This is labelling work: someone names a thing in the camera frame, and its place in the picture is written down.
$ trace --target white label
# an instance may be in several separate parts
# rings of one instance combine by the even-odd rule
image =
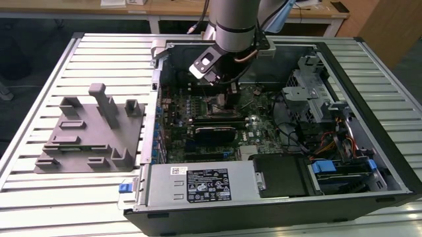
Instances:
[[[228,196],[230,195],[230,192],[219,192],[219,193],[216,193],[216,196],[219,197],[219,196]]]
[[[147,14],[145,11],[127,11],[128,13],[136,13],[136,14]]]
[[[183,167],[172,167],[169,169],[169,174],[173,175],[173,174],[185,174],[185,171],[187,171],[187,166],[183,166]]]

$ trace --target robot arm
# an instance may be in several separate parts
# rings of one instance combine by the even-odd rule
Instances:
[[[215,85],[231,84],[240,78],[259,51],[271,48],[258,21],[266,25],[287,2],[288,0],[209,1],[209,25],[204,37],[215,39],[215,45],[203,52],[189,67],[197,79]]]

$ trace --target connector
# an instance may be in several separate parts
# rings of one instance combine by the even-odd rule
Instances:
[[[196,30],[196,27],[197,27],[197,25],[195,24],[195,25],[189,28],[189,30],[187,31],[185,34],[191,34],[191,33]]]

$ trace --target barcode sticker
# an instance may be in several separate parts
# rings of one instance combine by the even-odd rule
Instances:
[[[171,175],[175,175],[175,174],[185,174],[185,171],[187,171],[187,166],[183,166],[183,167],[172,167],[169,169],[169,174]]]

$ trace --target wooden desk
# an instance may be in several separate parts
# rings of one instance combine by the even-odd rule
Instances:
[[[204,0],[148,0],[145,5],[101,9],[101,0],[0,0],[1,18],[148,20],[151,33],[159,34],[160,20],[196,21]],[[339,13],[323,0],[319,6],[292,9],[287,23],[327,24],[323,36],[334,37],[348,13]]]

